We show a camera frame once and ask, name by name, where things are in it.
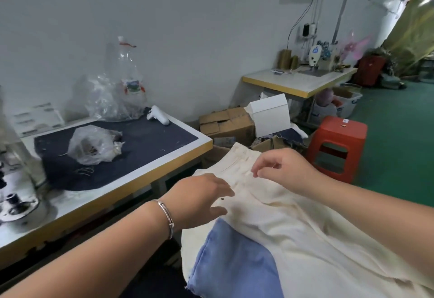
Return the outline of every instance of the green floor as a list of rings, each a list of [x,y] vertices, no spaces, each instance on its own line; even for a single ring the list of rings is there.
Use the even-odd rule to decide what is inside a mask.
[[[354,184],[434,206],[434,84],[364,89],[351,120],[368,125]]]

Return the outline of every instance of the white box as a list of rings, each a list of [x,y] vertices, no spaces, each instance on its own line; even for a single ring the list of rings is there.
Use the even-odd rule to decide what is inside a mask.
[[[257,138],[291,127],[290,112],[285,94],[253,101],[244,109],[255,122]]]

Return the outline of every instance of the cardboard box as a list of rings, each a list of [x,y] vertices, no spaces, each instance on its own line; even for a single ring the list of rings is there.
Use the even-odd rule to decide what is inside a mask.
[[[218,161],[220,161],[231,149],[227,147],[220,147],[213,145],[213,149],[203,154],[201,157],[202,166],[204,169],[208,169]]]
[[[199,117],[199,126],[200,132],[226,147],[235,142],[250,146],[255,140],[255,124],[243,108],[229,108],[202,115]]]
[[[290,110],[285,94],[253,101],[245,110],[254,121],[257,138],[291,127]]]
[[[283,142],[282,138],[279,138],[278,136],[274,136],[271,139],[267,139],[266,141],[263,141],[255,146],[252,147],[252,150],[258,151],[258,152],[266,152],[268,150],[278,150],[279,148],[286,148],[289,146],[286,146]]]

